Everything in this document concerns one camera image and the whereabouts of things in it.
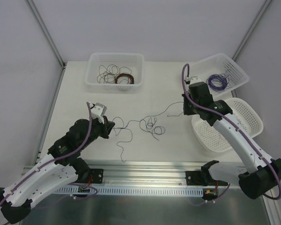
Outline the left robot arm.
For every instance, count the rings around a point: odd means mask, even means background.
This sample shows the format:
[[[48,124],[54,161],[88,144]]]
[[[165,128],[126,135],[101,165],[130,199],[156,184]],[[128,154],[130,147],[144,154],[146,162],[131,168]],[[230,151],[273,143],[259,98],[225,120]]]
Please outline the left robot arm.
[[[97,138],[109,137],[115,123],[106,116],[103,119],[103,123],[98,119],[77,120],[19,181],[0,187],[0,211],[10,224],[26,218],[42,200],[68,184],[101,183],[97,170],[91,169],[80,155]]]

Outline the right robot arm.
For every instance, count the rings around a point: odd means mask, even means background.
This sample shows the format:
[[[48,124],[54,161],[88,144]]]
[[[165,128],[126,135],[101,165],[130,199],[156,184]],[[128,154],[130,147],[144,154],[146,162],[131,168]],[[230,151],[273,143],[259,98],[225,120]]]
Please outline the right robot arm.
[[[197,82],[183,88],[184,114],[199,115],[218,131],[241,159],[241,165],[217,160],[201,168],[201,181],[212,185],[217,180],[238,185],[251,199],[264,196],[281,199],[281,159],[273,159],[238,124],[224,100],[214,100],[208,86]]]

